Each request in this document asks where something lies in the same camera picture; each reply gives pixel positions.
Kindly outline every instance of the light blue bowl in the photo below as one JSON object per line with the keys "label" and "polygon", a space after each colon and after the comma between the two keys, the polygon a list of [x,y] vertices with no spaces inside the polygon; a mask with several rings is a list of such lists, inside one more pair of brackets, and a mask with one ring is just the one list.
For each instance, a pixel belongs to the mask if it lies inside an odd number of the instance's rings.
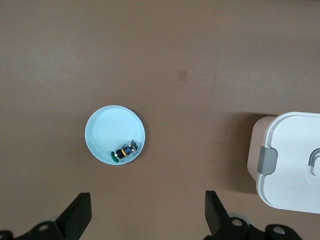
{"label": "light blue bowl", "polygon": [[[101,162],[122,165],[135,159],[145,144],[145,129],[139,117],[123,106],[105,106],[94,112],[85,126],[84,137],[90,152]],[[137,151],[119,162],[111,158],[111,152],[132,140]]]}

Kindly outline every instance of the screw hole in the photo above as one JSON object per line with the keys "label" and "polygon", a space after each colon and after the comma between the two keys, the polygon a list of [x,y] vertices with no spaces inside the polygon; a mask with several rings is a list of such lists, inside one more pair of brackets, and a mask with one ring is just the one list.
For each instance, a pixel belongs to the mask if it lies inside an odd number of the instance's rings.
{"label": "screw hole", "polygon": [[237,227],[240,227],[240,226],[242,226],[242,221],[240,221],[239,219],[233,219],[232,224]]}
{"label": "screw hole", "polygon": [[46,230],[47,228],[49,228],[49,226],[48,226],[47,224],[45,224],[45,225],[40,226],[40,227],[38,228],[38,230],[39,230],[39,231],[44,231],[44,230]]}
{"label": "screw hole", "polygon": [[285,230],[284,230],[282,227],[280,227],[280,226],[275,226],[275,227],[273,228],[273,231],[274,231],[275,233],[277,233],[277,234],[280,234],[280,235],[283,235],[283,234],[286,233]]}

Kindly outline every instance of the container lid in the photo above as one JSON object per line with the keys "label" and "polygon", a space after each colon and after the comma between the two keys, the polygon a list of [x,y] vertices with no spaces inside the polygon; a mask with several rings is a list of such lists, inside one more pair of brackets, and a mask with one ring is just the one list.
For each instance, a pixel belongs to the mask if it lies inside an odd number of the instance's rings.
{"label": "container lid", "polygon": [[278,209],[320,213],[320,114],[289,112],[268,126],[257,192]]}

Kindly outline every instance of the small toy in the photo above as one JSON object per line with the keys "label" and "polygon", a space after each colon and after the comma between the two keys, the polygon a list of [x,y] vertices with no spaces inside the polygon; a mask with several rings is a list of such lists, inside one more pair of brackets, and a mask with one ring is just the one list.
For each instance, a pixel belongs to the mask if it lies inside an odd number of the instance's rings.
{"label": "small toy", "polygon": [[112,151],[111,158],[113,159],[113,161],[118,163],[119,160],[123,159],[124,157],[129,156],[133,152],[137,151],[137,149],[138,149],[137,144],[135,143],[134,140],[132,140],[130,143],[126,143],[125,145],[123,145],[123,147],[121,149],[118,149],[115,152]]}

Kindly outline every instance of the white plastic box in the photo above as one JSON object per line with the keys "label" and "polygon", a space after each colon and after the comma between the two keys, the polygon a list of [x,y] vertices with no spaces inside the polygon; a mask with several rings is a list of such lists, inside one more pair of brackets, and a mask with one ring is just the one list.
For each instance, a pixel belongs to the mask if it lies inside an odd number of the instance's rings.
{"label": "white plastic box", "polygon": [[256,122],[247,168],[271,207],[320,213],[320,114],[289,112]]}

